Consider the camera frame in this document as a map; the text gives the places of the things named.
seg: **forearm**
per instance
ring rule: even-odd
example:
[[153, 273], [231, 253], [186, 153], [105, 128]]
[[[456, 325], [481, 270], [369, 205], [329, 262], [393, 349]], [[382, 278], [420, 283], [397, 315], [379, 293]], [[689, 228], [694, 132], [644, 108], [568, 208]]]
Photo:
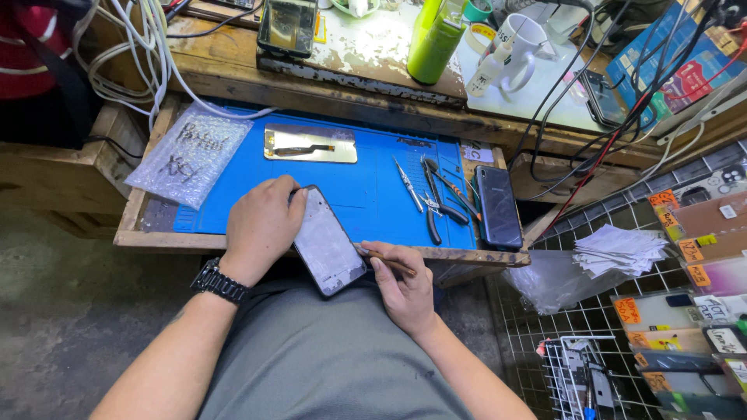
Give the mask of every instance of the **forearm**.
[[527, 405], [449, 330], [435, 313], [434, 327], [413, 339], [476, 420], [536, 420]]
[[135, 359], [92, 420], [193, 420], [237, 307], [212, 293], [192, 297]]

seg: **green bottle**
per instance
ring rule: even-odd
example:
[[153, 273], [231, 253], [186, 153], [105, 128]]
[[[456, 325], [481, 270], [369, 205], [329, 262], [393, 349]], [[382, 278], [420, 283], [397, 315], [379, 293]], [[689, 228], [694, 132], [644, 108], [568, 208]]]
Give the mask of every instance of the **green bottle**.
[[467, 29], [462, 23], [466, 5], [459, 0], [425, 0], [415, 19], [407, 57], [407, 71], [413, 79], [435, 84], [441, 77]]

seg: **wristwatch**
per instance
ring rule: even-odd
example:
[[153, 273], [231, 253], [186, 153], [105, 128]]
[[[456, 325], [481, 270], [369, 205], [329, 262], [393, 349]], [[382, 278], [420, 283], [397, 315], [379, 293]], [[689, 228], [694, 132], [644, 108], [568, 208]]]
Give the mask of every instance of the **wristwatch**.
[[222, 275], [218, 271], [219, 261], [220, 258], [208, 261], [194, 278], [190, 289], [211, 291], [229, 302], [240, 305], [249, 296], [249, 288]]

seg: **white paper stack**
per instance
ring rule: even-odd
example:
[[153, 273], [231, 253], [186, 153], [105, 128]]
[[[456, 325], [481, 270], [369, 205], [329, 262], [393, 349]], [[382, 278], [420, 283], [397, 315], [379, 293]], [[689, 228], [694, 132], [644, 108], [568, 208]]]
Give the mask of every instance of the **white paper stack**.
[[651, 270], [655, 261], [666, 258], [663, 248], [668, 243], [658, 238], [656, 231], [624, 230], [604, 225], [590, 236], [576, 241], [573, 260], [591, 278], [615, 269], [637, 277]]

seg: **glue bottle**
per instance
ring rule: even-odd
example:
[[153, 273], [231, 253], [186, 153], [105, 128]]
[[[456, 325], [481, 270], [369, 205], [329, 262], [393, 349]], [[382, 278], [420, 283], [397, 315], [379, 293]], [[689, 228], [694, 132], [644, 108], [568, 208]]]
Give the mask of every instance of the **glue bottle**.
[[517, 33], [518, 32], [514, 32], [507, 41], [498, 44], [495, 48], [495, 52], [485, 57], [485, 60], [480, 63], [477, 71], [469, 80], [469, 83], [467, 83], [467, 93], [472, 96], [480, 97], [486, 90], [488, 90], [488, 86], [493, 82], [493, 79], [503, 71], [503, 62], [513, 51], [511, 45], [513, 44], [513, 40]]

